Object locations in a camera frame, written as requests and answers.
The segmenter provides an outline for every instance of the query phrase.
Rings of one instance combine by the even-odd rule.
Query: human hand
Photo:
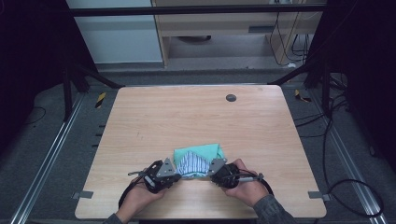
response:
[[[165,195],[165,192],[166,189],[163,189],[156,194],[151,193],[146,188],[143,180],[141,180],[126,195],[122,206],[116,213],[116,216],[120,219],[122,223],[128,223],[128,221],[131,220],[134,215],[141,212],[150,203],[161,199],[163,195]]]
[[[234,161],[233,164],[235,164],[240,170],[249,171],[241,159]],[[249,207],[253,207],[256,202],[269,194],[267,188],[260,181],[239,182],[238,186],[233,189],[221,189],[227,196],[235,197]]]

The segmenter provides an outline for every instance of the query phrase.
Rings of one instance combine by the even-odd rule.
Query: teal cloth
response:
[[[198,156],[197,158],[199,159],[204,159],[207,162],[207,169],[208,169],[208,164],[210,164],[210,162],[212,162],[213,159],[224,158],[224,153],[219,144],[209,144],[203,146],[179,148],[179,149],[175,149],[174,151],[174,163],[176,168],[181,166],[185,167],[186,165],[187,166],[195,165],[196,162],[194,162],[194,164],[180,164],[181,162],[191,161],[191,153]],[[196,172],[189,172],[186,175],[184,174],[181,175],[184,177],[195,178],[195,177],[205,177],[206,174],[207,174],[207,170],[203,172],[202,168],[197,167]]]

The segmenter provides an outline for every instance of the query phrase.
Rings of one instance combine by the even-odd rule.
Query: robotic hand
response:
[[[262,174],[255,175],[249,171],[239,170],[239,168],[233,164],[226,164],[226,159],[214,159],[209,165],[208,176],[213,183],[217,186],[233,189],[238,186],[239,182],[248,182],[258,180],[267,188],[268,192],[274,195],[270,185],[264,180]]]
[[[162,189],[169,189],[172,187],[173,183],[177,182],[181,178],[181,175],[177,174],[174,170],[169,158],[166,158],[164,162],[155,161],[146,170],[132,172],[128,175],[138,175],[138,178],[122,193],[119,200],[119,208],[121,207],[128,192],[131,191],[131,189],[133,189],[142,178],[148,191],[154,194],[158,193]]]

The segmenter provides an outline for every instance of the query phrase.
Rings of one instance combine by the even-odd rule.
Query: sleeve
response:
[[[106,219],[103,224],[122,224],[120,219],[113,213],[108,219]]]
[[[253,206],[254,211],[262,224],[297,224],[294,217],[289,214],[282,205],[276,200],[274,195],[261,198]]]

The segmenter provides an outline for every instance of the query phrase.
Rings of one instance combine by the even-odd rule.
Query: table surface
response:
[[[226,95],[236,101],[228,102]],[[263,173],[294,217],[324,217],[321,199],[282,90],[278,86],[161,86],[119,90],[80,198],[78,218],[107,218],[132,180],[128,173],[173,158],[177,148],[219,143]],[[253,209],[203,179],[180,180],[136,218],[255,218]]]

